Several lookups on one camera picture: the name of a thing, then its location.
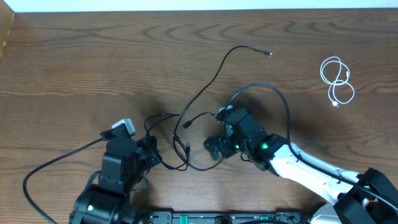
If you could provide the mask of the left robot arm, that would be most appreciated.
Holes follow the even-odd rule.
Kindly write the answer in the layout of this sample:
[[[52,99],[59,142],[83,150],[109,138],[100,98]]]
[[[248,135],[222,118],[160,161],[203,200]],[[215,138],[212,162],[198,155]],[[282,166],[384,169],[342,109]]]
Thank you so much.
[[[123,128],[104,131],[107,142],[101,170],[90,177],[77,198],[70,223],[148,223],[144,208],[131,205],[134,186],[160,163],[155,136],[131,139]]]

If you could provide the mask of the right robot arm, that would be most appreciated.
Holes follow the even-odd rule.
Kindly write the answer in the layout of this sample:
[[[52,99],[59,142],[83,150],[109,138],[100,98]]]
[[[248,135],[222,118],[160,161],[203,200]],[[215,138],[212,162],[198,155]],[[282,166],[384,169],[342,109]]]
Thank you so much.
[[[225,132],[205,140],[212,158],[244,154],[259,170],[293,180],[326,200],[308,223],[397,223],[397,189],[380,171],[331,165],[278,134],[269,134],[246,109],[232,106],[215,116]]]

